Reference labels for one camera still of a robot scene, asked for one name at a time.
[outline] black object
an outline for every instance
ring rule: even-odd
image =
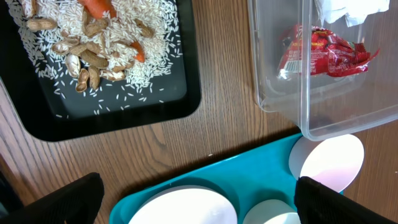
[[[297,181],[294,204],[302,224],[397,224],[309,177]]]
[[[150,91],[149,88],[143,89],[143,95],[130,87],[125,87],[126,91],[122,91],[121,86],[126,82],[112,83],[102,79],[102,95],[98,94],[95,98],[88,94],[84,98],[73,88],[64,88],[58,84],[67,97],[64,100],[53,93],[58,88],[53,84],[58,80],[37,77],[36,68],[28,59],[18,34],[18,26],[8,13],[7,4],[4,1],[0,2],[0,18],[3,24],[0,35],[0,77],[26,130],[44,141],[62,141],[192,114],[201,100],[192,0],[178,0],[177,6],[183,56],[170,57],[174,63],[171,75],[154,77],[151,80],[153,93],[146,95]],[[107,83],[112,83],[112,88],[105,86]],[[134,97],[127,95],[128,90]],[[130,107],[123,111],[120,109],[122,105],[118,103],[124,101],[125,95],[127,102],[123,102],[123,106]],[[146,102],[139,101],[139,98],[144,96],[147,96]],[[93,110],[99,109],[100,99],[104,100],[103,110],[96,116]],[[106,106],[110,108],[111,113],[106,111]],[[56,114],[62,115],[63,118],[56,117]]]
[[[2,172],[0,172],[0,204],[4,208],[0,209],[0,218],[24,207]]]
[[[92,224],[103,197],[101,177],[91,173],[10,214],[0,224]]]

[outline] white plate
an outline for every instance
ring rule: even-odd
[[[150,198],[129,224],[236,224],[236,211],[222,195],[200,186],[181,186]]]

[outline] clear plastic container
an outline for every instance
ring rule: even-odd
[[[310,76],[311,27],[321,26],[313,0],[248,0],[257,103],[292,120],[306,138],[320,141],[398,118],[398,1],[387,12],[348,28],[344,17],[329,29],[351,42],[364,42],[372,54],[369,71],[343,78]],[[278,77],[284,54],[281,36],[303,26],[302,74]]]

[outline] black tray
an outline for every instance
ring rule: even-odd
[[[127,84],[125,81],[112,83],[102,79],[103,91],[99,91],[97,97],[87,94],[84,98],[71,91],[73,88],[66,88],[62,91],[67,95],[67,100],[53,93],[58,88],[53,84],[59,80],[38,78],[21,42],[18,26],[8,13],[7,4],[4,1],[1,4],[0,18],[5,29],[0,37],[0,77],[22,124],[34,137],[44,141],[62,141],[182,118],[198,108],[201,94],[192,0],[177,0],[182,43],[180,50],[183,56],[170,57],[174,63],[170,75],[151,79],[153,85],[150,95],[150,88],[144,88],[141,93],[137,93],[126,86],[126,91],[123,91],[121,86]],[[68,81],[72,78],[63,80],[68,86]],[[112,88],[108,88],[107,83],[113,84]],[[122,110],[120,105],[114,103],[118,93],[119,101],[124,101],[124,96],[127,96],[124,105],[129,105],[129,108]],[[139,98],[145,96],[148,96],[145,102],[139,101]],[[108,106],[111,112],[101,110],[100,115],[94,115],[93,110],[99,109],[98,100],[110,102],[103,105],[103,108]]]

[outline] teal tray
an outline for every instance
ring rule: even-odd
[[[238,223],[253,206],[268,199],[282,200],[296,210],[296,180],[288,162],[290,150],[301,137],[296,134],[266,144],[129,195],[112,209],[109,223],[128,224],[149,198],[181,185],[201,185],[224,195],[234,205]]]

